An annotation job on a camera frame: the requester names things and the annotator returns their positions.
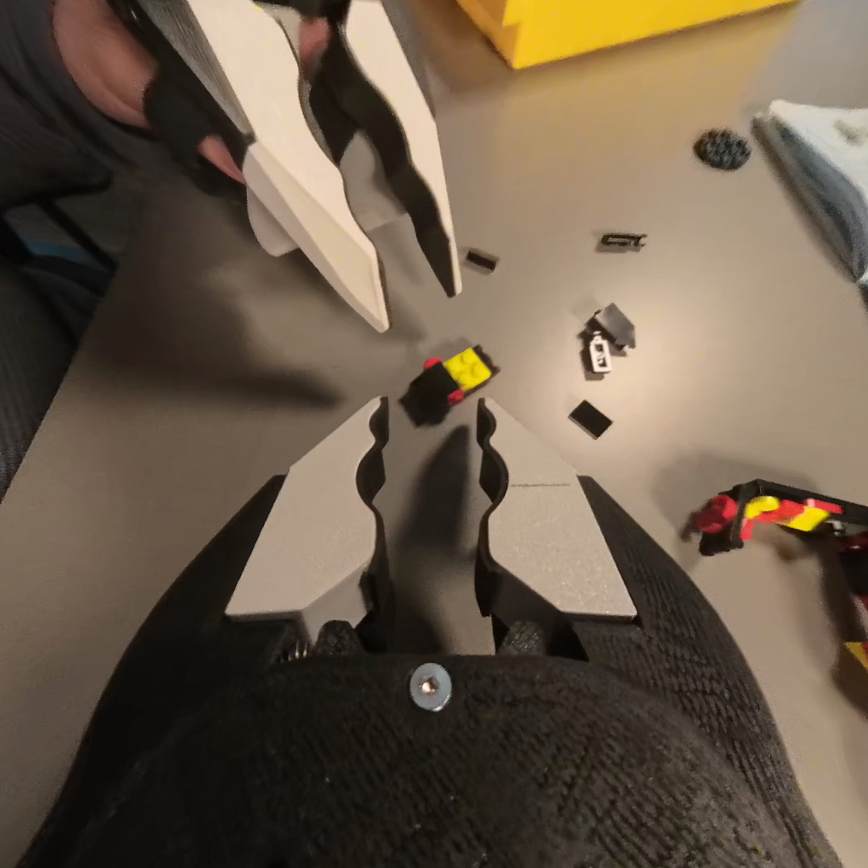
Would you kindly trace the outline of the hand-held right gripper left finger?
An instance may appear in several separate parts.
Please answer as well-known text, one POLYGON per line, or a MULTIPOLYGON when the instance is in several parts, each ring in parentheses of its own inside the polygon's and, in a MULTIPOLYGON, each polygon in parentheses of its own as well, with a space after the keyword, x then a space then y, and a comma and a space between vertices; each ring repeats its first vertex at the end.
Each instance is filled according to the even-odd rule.
POLYGON ((233 621, 363 621, 382 553, 388 401, 370 400, 286 473, 226 605, 233 621))

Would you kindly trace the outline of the yellow plastic parts bin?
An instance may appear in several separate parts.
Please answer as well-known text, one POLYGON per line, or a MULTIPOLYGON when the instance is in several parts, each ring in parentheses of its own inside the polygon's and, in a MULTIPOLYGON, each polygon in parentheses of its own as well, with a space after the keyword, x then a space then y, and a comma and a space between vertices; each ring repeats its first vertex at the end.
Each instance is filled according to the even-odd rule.
POLYGON ((789 1, 457 1, 457 6, 514 71, 789 4, 789 1))

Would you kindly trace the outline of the person's left hand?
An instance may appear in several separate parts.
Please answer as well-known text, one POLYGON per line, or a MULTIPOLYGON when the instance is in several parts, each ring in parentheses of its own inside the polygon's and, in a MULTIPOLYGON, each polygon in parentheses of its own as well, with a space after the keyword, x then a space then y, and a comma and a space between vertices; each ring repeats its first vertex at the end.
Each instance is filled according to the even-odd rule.
POLYGON ((160 58, 144 46, 111 2, 57 1, 51 25, 60 59, 82 95, 109 119, 150 132, 174 152, 167 130, 151 119, 157 85, 168 83, 160 58))

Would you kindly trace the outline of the small black red lego assembly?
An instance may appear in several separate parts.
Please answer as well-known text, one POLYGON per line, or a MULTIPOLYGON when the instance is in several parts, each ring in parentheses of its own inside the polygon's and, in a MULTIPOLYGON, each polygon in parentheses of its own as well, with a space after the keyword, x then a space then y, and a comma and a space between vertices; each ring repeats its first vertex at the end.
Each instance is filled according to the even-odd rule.
POLYGON ((431 357, 398 403, 415 426, 438 425, 454 407, 489 384, 500 370, 479 344, 449 358, 431 357))

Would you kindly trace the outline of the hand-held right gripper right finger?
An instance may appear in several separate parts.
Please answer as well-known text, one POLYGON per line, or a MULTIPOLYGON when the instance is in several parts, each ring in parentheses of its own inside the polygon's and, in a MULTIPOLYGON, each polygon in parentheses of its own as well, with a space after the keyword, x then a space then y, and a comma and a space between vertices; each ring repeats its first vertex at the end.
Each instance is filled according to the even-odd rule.
POLYGON ((490 505, 476 600, 497 621, 633 621, 635 603, 574 467, 497 402, 481 398, 480 486, 490 505))

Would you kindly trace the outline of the lego instruction booklet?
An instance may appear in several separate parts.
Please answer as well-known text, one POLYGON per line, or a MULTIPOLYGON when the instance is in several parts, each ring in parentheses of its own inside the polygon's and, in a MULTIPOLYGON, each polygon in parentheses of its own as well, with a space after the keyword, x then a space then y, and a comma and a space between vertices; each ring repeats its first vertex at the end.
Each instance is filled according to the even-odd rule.
POLYGON ((866 289, 867 109, 778 99, 754 120, 832 250, 866 289))

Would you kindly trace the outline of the red yellow black lego model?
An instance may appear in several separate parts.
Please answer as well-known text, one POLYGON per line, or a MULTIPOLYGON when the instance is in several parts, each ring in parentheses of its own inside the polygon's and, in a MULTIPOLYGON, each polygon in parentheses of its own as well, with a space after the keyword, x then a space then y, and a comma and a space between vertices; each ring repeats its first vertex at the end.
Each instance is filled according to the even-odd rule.
POLYGON ((685 525, 686 537, 699 537, 705 557, 740 550, 761 526, 782 528, 797 537, 830 542, 843 583, 853 629, 844 630, 838 659, 841 681, 866 699, 867 682, 867 508, 840 497, 785 483, 754 479, 710 497, 685 525))

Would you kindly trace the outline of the black round lego plate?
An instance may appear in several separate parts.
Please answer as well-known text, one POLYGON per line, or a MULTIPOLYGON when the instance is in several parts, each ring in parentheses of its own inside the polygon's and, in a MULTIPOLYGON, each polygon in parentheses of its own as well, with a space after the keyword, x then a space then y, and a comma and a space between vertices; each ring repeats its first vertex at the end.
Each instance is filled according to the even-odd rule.
POLYGON ((700 135, 693 144, 693 154, 709 168, 732 172, 743 168, 753 149, 749 141, 728 128, 715 128, 700 135))

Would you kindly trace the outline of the black square lego tile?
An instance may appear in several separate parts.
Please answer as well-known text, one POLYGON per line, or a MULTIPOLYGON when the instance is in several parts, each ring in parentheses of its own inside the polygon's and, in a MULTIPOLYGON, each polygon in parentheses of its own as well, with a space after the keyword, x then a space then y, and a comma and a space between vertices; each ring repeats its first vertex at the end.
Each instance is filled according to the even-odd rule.
POLYGON ((570 411, 569 418, 594 440, 601 438, 613 425, 609 416, 586 399, 570 411))

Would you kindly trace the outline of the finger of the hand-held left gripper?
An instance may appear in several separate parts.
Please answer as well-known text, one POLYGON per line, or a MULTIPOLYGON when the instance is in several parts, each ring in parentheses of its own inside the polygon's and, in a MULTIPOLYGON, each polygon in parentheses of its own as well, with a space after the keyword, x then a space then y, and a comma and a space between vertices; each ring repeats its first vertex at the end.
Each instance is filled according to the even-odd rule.
POLYGON ((330 38, 309 103, 327 153, 340 163, 357 135, 378 159, 386 188, 407 213, 418 246, 446 295, 461 292, 439 132, 381 2, 313 2, 330 38))
POLYGON ((283 21, 254 2, 189 6, 253 135, 242 172, 259 244, 274 256, 297 247, 354 312, 387 331, 380 259, 305 117, 301 70, 283 21))

